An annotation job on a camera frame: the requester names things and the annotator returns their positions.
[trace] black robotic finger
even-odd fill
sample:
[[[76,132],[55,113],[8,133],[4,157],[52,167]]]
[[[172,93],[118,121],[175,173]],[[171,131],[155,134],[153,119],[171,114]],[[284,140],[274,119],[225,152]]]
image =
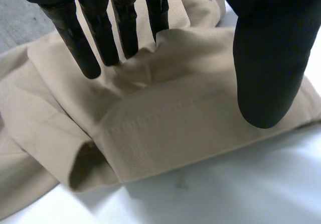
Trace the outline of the black robotic finger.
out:
[[[125,57],[128,59],[138,51],[138,39],[136,32],[137,14],[134,8],[136,0],[111,0],[120,43]]]
[[[74,0],[40,6],[54,23],[83,74],[89,79],[98,77],[101,69],[77,20]]]
[[[79,0],[79,3],[103,63],[112,66],[119,63],[119,58],[106,12],[108,1]]]
[[[75,0],[27,0],[37,3],[52,20],[83,74],[90,79],[100,75],[100,66],[76,16]]]
[[[240,111],[256,127],[273,127],[301,85],[321,0],[227,1],[239,16],[233,55]]]
[[[154,40],[156,33],[169,28],[168,0],[146,0],[148,8],[149,23]]]

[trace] gray floor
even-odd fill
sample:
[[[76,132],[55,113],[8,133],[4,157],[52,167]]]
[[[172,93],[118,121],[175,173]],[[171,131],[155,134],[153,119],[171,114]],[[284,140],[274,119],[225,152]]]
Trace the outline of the gray floor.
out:
[[[52,22],[38,5],[26,0],[0,0],[0,53],[53,29]]]

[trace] beige fabric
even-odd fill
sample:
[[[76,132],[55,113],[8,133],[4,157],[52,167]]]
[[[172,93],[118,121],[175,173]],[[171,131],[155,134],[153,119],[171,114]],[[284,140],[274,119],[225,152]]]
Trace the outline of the beige fabric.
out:
[[[125,60],[114,29],[122,61],[114,68],[103,66],[78,14],[103,69],[96,80],[82,75],[57,32],[1,57],[0,218],[52,188],[52,176],[74,191],[132,181],[320,119],[320,97],[304,79],[277,126],[249,125],[237,106],[233,29],[214,27],[224,0],[169,4],[171,29],[155,44],[145,1],[137,0],[139,52]],[[23,167],[28,177],[17,171]],[[8,192],[32,173],[29,186]]]

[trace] white surface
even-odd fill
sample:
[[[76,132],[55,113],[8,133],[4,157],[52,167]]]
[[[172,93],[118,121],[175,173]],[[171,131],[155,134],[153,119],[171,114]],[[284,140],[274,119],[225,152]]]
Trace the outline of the white surface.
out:
[[[234,26],[230,10],[220,23]],[[307,76],[321,93],[321,33]],[[1,224],[320,224],[321,125],[178,171],[72,194],[62,185]]]

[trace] black rubber finger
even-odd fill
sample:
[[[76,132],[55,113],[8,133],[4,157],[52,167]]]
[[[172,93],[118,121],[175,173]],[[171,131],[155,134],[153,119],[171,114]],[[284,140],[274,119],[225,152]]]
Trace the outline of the black rubber finger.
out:
[[[120,43],[127,59],[134,56],[138,51],[135,1],[136,0],[111,0]]]
[[[89,79],[98,77],[101,69],[77,20],[75,2],[41,5],[41,8],[54,23],[83,74]]]
[[[106,12],[108,1],[79,0],[79,3],[103,63],[112,66],[119,63],[119,57]]]
[[[146,0],[149,23],[154,40],[157,32],[169,29],[168,0]]]
[[[301,85],[321,0],[227,1],[239,16],[233,55],[240,111],[256,127],[273,127]]]

